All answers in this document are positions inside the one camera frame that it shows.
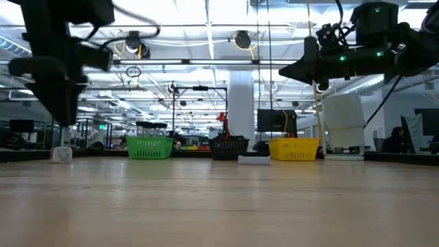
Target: white pillar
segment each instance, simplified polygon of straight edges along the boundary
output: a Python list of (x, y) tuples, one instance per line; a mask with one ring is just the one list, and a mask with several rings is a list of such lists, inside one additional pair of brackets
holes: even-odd
[(254, 86), (251, 71), (231, 71), (228, 83), (228, 129), (254, 145)]

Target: small white object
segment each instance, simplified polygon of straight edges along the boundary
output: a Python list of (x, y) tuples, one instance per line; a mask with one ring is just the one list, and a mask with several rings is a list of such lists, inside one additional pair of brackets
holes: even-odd
[(50, 160), (54, 163), (70, 163), (73, 158), (73, 150), (69, 147), (52, 148)]
[(272, 157), (250, 157), (250, 156), (238, 156), (238, 164), (240, 165), (271, 165)]
[(339, 161), (364, 160), (364, 126), (360, 95), (347, 93), (334, 95), (322, 100), (324, 127), (328, 130), (328, 141), (332, 148), (359, 146), (359, 154), (327, 154), (323, 145), (325, 159)]

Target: green basket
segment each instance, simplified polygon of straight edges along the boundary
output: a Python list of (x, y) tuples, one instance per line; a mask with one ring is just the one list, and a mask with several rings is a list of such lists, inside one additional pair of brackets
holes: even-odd
[(171, 156), (174, 140), (168, 137), (128, 137), (128, 155), (132, 159), (165, 159)]

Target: plastic basket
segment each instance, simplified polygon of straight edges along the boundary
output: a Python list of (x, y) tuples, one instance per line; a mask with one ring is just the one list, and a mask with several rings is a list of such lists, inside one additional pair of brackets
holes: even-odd
[(239, 155), (247, 153), (248, 139), (214, 139), (209, 140), (209, 145), (214, 160), (238, 160)]
[(314, 161), (318, 139), (277, 138), (268, 141), (270, 156), (279, 161)]
[(132, 159), (169, 158), (173, 142), (168, 137), (128, 137), (128, 156)]

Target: yellow basket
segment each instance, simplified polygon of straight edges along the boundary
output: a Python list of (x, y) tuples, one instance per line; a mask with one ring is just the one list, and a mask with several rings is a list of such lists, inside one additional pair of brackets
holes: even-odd
[(268, 141), (270, 156), (279, 161), (314, 161), (318, 139), (277, 138)]

